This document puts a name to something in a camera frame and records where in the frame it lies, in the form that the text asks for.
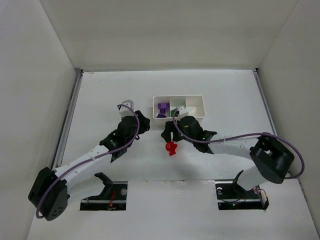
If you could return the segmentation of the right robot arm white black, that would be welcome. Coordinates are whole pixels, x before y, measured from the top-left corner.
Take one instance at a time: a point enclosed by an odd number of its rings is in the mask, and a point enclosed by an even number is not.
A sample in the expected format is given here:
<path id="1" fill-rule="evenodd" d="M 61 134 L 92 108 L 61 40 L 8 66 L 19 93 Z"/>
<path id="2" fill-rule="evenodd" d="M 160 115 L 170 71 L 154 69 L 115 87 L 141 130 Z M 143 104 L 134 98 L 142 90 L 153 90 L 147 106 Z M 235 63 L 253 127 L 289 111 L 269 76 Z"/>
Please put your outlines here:
<path id="1" fill-rule="evenodd" d="M 168 151 L 174 150 L 177 142 L 185 140 L 201 153 L 251 160 L 254 165 L 241 170 L 233 179 L 233 184 L 245 191 L 266 182 L 282 184 L 295 159 L 294 154 L 272 134 L 223 137 L 215 131 L 204 130 L 193 116 L 167 121 L 161 137 Z"/>

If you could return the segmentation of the small green lego brick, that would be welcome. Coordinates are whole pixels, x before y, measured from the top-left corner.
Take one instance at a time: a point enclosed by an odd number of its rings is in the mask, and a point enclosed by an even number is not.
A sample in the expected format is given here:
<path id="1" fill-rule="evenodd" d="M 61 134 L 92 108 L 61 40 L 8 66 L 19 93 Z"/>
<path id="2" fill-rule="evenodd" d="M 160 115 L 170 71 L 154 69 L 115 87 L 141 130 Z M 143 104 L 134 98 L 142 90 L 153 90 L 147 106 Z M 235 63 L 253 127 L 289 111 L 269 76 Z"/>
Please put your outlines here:
<path id="1" fill-rule="evenodd" d="M 178 111 L 177 109 L 172 109 L 172 110 L 170 111 L 170 116 L 171 116 L 171 117 L 177 117 L 178 114 L 179 114 L 179 111 Z"/>

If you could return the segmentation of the green plate purple brick lego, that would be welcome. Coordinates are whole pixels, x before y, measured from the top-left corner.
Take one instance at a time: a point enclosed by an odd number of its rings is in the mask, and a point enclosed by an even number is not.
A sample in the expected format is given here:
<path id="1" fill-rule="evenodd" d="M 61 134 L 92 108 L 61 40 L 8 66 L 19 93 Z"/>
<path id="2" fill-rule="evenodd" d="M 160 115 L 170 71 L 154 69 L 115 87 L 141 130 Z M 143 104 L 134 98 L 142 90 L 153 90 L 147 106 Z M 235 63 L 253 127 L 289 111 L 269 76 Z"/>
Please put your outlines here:
<path id="1" fill-rule="evenodd" d="M 170 109 L 169 102 L 161 102 L 157 104 L 157 109 L 160 113 L 165 114 Z"/>

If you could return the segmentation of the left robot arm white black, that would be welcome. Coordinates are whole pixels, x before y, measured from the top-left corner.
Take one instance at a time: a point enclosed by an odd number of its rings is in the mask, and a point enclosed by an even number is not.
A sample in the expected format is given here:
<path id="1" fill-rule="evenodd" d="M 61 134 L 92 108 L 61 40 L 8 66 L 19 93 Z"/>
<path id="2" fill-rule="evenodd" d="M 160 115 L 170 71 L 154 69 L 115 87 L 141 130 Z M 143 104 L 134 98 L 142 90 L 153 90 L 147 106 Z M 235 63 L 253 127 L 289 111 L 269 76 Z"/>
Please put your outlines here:
<path id="1" fill-rule="evenodd" d="M 109 191 L 113 182 L 102 171 L 107 159 L 113 163 L 122 157 L 149 129 L 150 119 L 136 110 L 122 117 L 117 128 L 85 155 L 54 169 L 41 169 L 28 194 L 36 218 L 55 220 L 73 200 Z"/>

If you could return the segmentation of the red round lego piece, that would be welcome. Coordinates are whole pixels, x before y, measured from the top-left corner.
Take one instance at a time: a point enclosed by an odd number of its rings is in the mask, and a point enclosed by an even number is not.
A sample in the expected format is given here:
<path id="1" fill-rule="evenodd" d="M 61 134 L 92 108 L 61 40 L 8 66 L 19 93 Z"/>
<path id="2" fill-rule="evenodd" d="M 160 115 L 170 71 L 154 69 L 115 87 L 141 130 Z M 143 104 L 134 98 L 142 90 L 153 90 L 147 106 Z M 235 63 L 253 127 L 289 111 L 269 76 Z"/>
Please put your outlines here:
<path id="1" fill-rule="evenodd" d="M 177 149 L 178 145 L 176 143 L 174 143 L 173 141 L 168 142 L 165 145 L 165 149 L 168 152 L 169 156 L 174 156 L 176 154 L 176 149 Z"/>

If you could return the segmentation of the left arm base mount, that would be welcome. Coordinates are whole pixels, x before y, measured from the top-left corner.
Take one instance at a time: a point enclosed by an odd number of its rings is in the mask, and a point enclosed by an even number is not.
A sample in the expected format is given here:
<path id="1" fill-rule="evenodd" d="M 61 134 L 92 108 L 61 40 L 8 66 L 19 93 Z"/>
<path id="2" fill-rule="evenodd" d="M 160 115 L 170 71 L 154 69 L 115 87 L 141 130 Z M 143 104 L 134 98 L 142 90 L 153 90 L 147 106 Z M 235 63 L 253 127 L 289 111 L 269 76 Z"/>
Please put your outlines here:
<path id="1" fill-rule="evenodd" d="M 127 207 L 128 182 L 112 181 L 104 173 L 94 175 L 104 187 L 99 195 L 89 196 L 80 202 L 80 211 L 125 211 Z"/>

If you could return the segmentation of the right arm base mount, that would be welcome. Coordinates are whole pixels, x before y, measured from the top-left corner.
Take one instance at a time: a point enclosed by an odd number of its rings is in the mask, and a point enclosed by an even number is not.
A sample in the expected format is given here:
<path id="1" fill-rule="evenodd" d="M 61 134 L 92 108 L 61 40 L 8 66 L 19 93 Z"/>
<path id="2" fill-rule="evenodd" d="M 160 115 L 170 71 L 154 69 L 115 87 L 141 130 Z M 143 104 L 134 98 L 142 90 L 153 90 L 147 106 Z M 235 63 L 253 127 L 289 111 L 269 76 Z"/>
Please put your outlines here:
<path id="1" fill-rule="evenodd" d="M 233 180 L 215 182 L 219 210 L 267 210 L 270 205 L 268 195 L 259 185 L 245 190 L 238 185 L 241 170 Z"/>

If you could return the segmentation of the purple lego brick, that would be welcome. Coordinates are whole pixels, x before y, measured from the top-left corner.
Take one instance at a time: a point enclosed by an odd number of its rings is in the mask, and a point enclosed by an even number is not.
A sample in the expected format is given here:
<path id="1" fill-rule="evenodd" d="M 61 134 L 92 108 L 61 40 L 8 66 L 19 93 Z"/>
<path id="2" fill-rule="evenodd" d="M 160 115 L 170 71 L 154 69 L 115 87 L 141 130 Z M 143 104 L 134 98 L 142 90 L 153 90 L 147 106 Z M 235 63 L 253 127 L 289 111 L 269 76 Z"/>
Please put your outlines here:
<path id="1" fill-rule="evenodd" d="M 157 119 L 165 119 L 167 118 L 167 116 L 165 114 L 162 114 L 162 113 L 158 113 L 157 116 L 156 116 Z"/>

